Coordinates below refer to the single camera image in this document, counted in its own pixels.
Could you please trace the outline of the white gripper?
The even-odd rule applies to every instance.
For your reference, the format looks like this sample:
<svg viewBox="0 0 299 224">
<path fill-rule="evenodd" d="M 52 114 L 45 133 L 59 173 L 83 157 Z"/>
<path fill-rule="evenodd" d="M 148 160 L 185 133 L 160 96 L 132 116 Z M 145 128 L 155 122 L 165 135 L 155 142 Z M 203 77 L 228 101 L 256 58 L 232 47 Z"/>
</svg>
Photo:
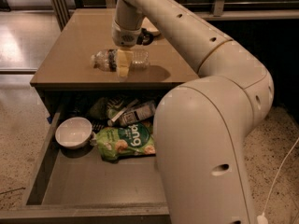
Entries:
<svg viewBox="0 0 299 224">
<path fill-rule="evenodd" d="M 135 45 L 147 46 L 154 39 L 154 35 L 142 27 L 142 21 L 136 24 L 136 28 L 124 28 L 116 21 L 112 22 L 112 40 L 120 48 L 117 50 L 116 64 L 117 75 L 127 77 L 133 60 L 133 52 L 130 49 Z"/>
</svg>

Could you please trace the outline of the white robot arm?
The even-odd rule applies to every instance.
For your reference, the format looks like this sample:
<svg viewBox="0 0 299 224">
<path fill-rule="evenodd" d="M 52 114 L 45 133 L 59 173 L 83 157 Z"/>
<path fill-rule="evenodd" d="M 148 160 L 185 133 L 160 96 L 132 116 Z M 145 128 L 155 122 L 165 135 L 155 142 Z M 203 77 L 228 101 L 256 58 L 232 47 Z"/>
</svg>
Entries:
<svg viewBox="0 0 299 224">
<path fill-rule="evenodd" d="M 113 40 L 126 46 L 149 19 L 197 75 L 154 117 L 156 159 L 172 224 L 268 224 L 254 210 L 245 137 L 265 118 L 274 84 L 265 66 L 174 0 L 118 0 Z"/>
</svg>

